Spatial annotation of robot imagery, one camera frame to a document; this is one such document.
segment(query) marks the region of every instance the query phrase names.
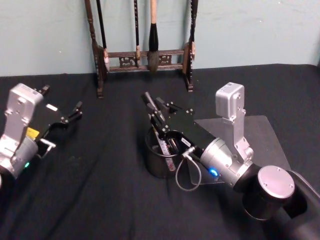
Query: black tablecloth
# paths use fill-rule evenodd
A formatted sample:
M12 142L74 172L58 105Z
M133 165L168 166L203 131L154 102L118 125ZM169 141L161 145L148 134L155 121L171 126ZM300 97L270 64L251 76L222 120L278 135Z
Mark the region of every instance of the black tablecloth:
M320 191L320 72L310 65L261 65L194 71L188 93L178 72L116 73L104 99L93 74L0 78L0 113L17 83L51 86L46 100L68 113L83 101L77 127L60 132L58 148L34 160L2 199L2 240L273 238L268 224L246 216L241 196L225 185L180 190L144 164L150 127L140 95L191 106L196 119L215 118L215 92L227 82L245 86L247 116L265 115L293 170ZM0 115L0 129L5 117Z

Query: brush bristles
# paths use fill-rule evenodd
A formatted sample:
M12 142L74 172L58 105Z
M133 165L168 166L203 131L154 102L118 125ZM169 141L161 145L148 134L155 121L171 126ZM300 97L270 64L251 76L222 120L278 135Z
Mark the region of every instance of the brush bristles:
M149 51L147 54L147 59L150 72L155 74L159 66L159 52Z

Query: white cable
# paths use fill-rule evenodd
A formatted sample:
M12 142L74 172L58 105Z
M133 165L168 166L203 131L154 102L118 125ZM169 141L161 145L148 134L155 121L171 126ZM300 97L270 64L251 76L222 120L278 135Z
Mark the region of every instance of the white cable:
M192 157L190 157L189 155L186 156L186 159L189 160L191 163L193 163L195 165L195 167L197 168L198 172L199 172L199 181L198 183L195 185L195 187L193 188L190 188L190 189L186 189L184 187L182 187L179 183L179 180L178 180L178 172L180 170L180 167L182 166L182 163L183 161L185 160L185 158L183 158L175 172L175 182L176 184L178 185L178 187L180 189L182 189L183 191L186 191L186 192L191 192L191 191L194 191L196 190L199 186L200 186L200 183L201 183L201 178L202 178L202 174L201 174L201 170L200 170L200 167L198 166L198 164L192 159Z

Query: yellow label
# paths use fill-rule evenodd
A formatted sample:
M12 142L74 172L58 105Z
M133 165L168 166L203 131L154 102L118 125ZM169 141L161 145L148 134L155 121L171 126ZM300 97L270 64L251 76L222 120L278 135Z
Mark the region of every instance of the yellow label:
M36 137L39 135L39 133L40 132L38 132L37 130L34 130L34 129L30 128L30 127L28 127L27 130L26 130L26 135L29 138L33 139L33 140L36 139Z

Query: silver circular cap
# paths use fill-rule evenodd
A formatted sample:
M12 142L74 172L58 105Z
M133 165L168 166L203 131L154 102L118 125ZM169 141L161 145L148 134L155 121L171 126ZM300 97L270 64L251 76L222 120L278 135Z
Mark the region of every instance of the silver circular cap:
M258 172L262 189L274 198L289 198L295 191L295 182L290 174L278 166L264 166Z

